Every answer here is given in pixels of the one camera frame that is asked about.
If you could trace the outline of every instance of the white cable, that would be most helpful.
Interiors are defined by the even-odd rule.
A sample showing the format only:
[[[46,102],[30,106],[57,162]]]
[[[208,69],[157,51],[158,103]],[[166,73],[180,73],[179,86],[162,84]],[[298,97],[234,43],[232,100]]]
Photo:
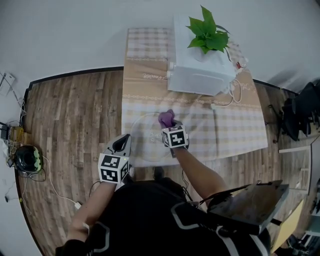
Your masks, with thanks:
[[[239,98],[239,100],[236,100],[236,97],[235,97],[235,95],[234,95],[234,92],[232,91],[232,88],[231,88],[231,85],[232,85],[232,82],[233,82],[233,81],[237,81],[238,84],[239,84],[239,88],[240,88],[240,98]],[[210,104],[210,107],[211,107],[212,110],[214,110],[215,108],[225,108],[225,107],[228,107],[228,106],[230,106],[233,102],[235,102],[235,103],[240,103],[240,102],[241,102],[241,100],[242,100],[242,87],[241,87],[241,83],[240,83],[237,79],[233,79],[233,80],[229,83],[229,85],[228,85],[228,87],[227,87],[227,90],[228,90],[229,95],[231,96],[231,101],[230,101],[227,105],[216,105],[216,104],[212,103],[212,104]]]
[[[23,192],[22,192],[22,195],[21,195],[21,200],[22,200],[23,205],[24,205],[25,209],[27,210],[28,214],[29,214],[29,215],[32,215],[30,209],[29,209],[28,206],[27,206],[26,200],[24,199],[24,194],[25,194],[25,192],[26,192],[27,179],[28,179],[27,177],[24,177],[24,178],[25,178],[25,182],[24,182],[24,189],[23,189]]]
[[[55,186],[54,186],[54,184],[52,183],[52,180],[51,180],[51,165],[50,165],[50,161],[49,161],[49,159],[46,158],[45,156],[42,156],[42,157],[43,157],[44,159],[46,159],[46,160],[48,161],[48,163],[49,163],[49,179],[50,179],[51,185],[52,185],[53,190],[54,190],[54,192],[56,193],[56,195],[57,195],[58,197],[60,197],[60,198],[68,199],[69,201],[71,201],[71,202],[73,202],[74,204],[76,204],[76,202],[73,201],[73,200],[71,200],[70,198],[58,194],[58,192],[56,191]]]

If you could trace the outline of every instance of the checkered tablecloth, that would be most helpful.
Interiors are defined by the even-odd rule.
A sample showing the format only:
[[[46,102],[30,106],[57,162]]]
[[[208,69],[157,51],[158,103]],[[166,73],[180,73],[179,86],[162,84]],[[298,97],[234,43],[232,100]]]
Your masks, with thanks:
[[[174,165],[161,142],[158,115],[173,109],[189,134],[189,151],[200,161],[225,158],[268,146],[260,101],[250,72],[239,70],[239,46],[229,41],[229,54],[241,83],[242,101],[213,111],[211,103],[227,105],[231,97],[167,90],[167,28],[128,30],[123,75],[122,133],[132,135],[130,163],[134,167]],[[239,85],[234,94],[240,96]]]

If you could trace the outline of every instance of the power cord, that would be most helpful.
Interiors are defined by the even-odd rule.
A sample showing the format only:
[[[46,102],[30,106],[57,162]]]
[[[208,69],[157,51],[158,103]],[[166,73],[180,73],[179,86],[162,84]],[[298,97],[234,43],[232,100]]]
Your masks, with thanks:
[[[42,156],[42,157],[43,157],[44,159],[46,159],[47,162],[48,162],[48,164],[49,164],[49,179],[50,179],[51,185],[52,185],[53,190],[54,190],[54,192],[56,193],[56,195],[57,195],[58,197],[60,197],[60,198],[67,199],[67,200],[73,202],[74,205],[76,205],[77,203],[76,203],[75,201],[73,201],[72,199],[58,194],[58,192],[56,191],[56,188],[55,188],[55,186],[54,186],[54,184],[52,183],[52,180],[51,180],[51,164],[50,164],[50,161],[49,161],[49,159],[46,158],[45,156]]]
[[[96,181],[95,183],[92,184],[92,186],[91,186],[91,188],[90,188],[90,192],[89,192],[89,197],[90,197],[90,195],[91,195],[91,191],[92,191],[94,185],[97,184],[97,183],[101,183],[101,181],[98,180],[98,181]]]
[[[2,82],[5,80],[8,85],[10,86],[10,89],[12,90],[13,92],[13,95],[16,99],[16,101],[18,102],[19,104],[19,107],[21,108],[20,112],[21,112],[21,115],[20,115],[20,120],[19,120],[19,126],[21,127],[22,126],[22,118],[27,114],[26,112],[26,104],[25,104],[25,99],[22,98],[22,100],[19,100],[18,97],[17,97],[17,94],[15,92],[15,90],[13,89],[13,87],[11,86],[11,84],[8,82],[8,80],[6,79],[6,77],[0,72],[0,75],[2,76],[2,80],[1,80],[1,84]]]
[[[41,173],[41,171],[43,171],[43,172],[44,172],[44,179],[43,179],[43,180],[37,180],[37,179],[33,179],[33,178],[31,178],[31,176],[33,176],[33,175],[40,174],[40,173]],[[24,176],[24,175],[20,175],[20,173],[19,173],[19,172],[18,172],[18,174],[19,174],[19,176],[20,176],[21,178],[31,179],[31,180],[33,180],[34,182],[45,182],[45,181],[46,181],[46,179],[47,179],[46,171],[45,171],[45,169],[43,169],[43,168],[41,169],[41,171],[40,171],[40,172],[37,172],[37,171],[33,171],[33,172],[25,172],[26,176]]]
[[[15,185],[15,181],[12,183],[12,186],[7,190],[7,192],[4,194],[4,199],[6,202],[9,202],[9,198],[7,197],[9,191],[13,188],[13,186]]]
[[[181,176],[182,176],[182,180],[183,180],[184,185],[185,185],[185,186],[182,186],[182,190],[183,190],[184,196],[185,196],[185,197],[187,196],[187,197],[190,199],[190,201],[193,201],[192,198],[191,198],[191,196],[190,196],[190,194],[189,194],[189,192],[188,192],[189,182],[188,182],[188,181],[186,180],[186,178],[185,178],[184,170],[183,170],[183,169],[182,169]]]
[[[232,91],[232,88],[231,88],[231,85],[232,85],[232,82],[233,82],[233,81],[237,81],[237,83],[239,84],[239,88],[240,88],[240,98],[239,98],[239,100],[236,100],[235,95],[234,95],[234,92]],[[216,108],[225,108],[225,107],[228,107],[228,106],[230,106],[233,102],[235,102],[235,103],[240,103],[240,102],[241,102],[241,100],[242,100],[242,87],[241,87],[241,83],[239,82],[239,80],[233,79],[233,80],[229,83],[227,89],[228,89],[229,95],[231,96],[231,101],[230,101],[230,103],[228,103],[227,105],[216,105],[216,104],[212,103],[212,104],[210,104],[210,107],[211,107],[212,110],[215,110]]]
[[[21,198],[19,198],[19,201],[20,201],[20,203],[21,203],[21,202],[23,202],[23,205],[24,205],[24,207],[25,207],[25,209],[26,209],[27,213],[28,213],[29,215],[32,215],[32,213],[31,213],[30,209],[29,209],[29,208],[28,208],[28,206],[27,206],[26,200],[24,199],[24,194],[25,194],[25,192],[26,192],[26,187],[27,187],[27,178],[25,179],[25,182],[24,182],[24,189],[23,189],[23,192],[22,192]]]

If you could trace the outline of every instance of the leaf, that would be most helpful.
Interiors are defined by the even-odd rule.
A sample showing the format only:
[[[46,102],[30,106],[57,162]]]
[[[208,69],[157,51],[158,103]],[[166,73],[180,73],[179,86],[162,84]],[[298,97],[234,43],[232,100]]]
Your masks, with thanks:
[[[207,10],[201,5],[202,8],[202,15],[203,15],[203,31],[205,33],[210,33],[211,35],[214,35],[216,33],[216,23],[214,21],[214,18],[212,16],[211,11]]]
[[[215,25],[218,29],[224,30],[225,32],[227,32],[228,34],[230,34],[230,32],[228,30],[226,30],[223,26],[220,25]]]
[[[218,50],[224,52],[224,48],[227,46],[228,43],[228,35],[227,33],[216,33],[212,36],[212,38],[208,38],[205,41],[205,45],[210,50]]]
[[[206,40],[206,37],[204,35],[196,36],[196,38],[198,38],[199,40],[203,40],[203,41]]]
[[[210,49],[208,47],[206,47],[206,46],[201,46],[201,49],[202,49],[204,54],[207,54],[207,52],[210,51]]]
[[[191,48],[191,47],[201,47],[201,46],[204,46],[204,45],[206,45],[206,44],[205,44],[205,41],[200,40],[200,39],[198,39],[198,38],[196,37],[196,38],[194,38],[194,39],[191,41],[191,43],[189,44],[188,48]]]
[[[202,36],[203,29],[204,29],[204,22],[202,20],[191,18],[190,19],[190,26],[186,26],[189,28],[196,36]]]

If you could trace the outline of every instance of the black shirt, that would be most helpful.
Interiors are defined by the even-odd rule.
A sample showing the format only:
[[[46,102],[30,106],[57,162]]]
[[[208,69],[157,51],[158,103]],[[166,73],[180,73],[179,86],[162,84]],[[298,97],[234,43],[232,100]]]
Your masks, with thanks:
[[[190,254],[200,251],[231,255],[232,248],[217,234],[212,217],[186,202],[178,184],[167,178],[163,181],[135,182],[118,189],[86,242],[69,240],[56,249],[56,255]],[[216,203],[211,201],[209,207]],[[269,252],[268,231],[256,238]],[[259,249],[259,243],[257,245],[248,234],[235,232],[231,240],[239,256],[264,255],[262,243]]]

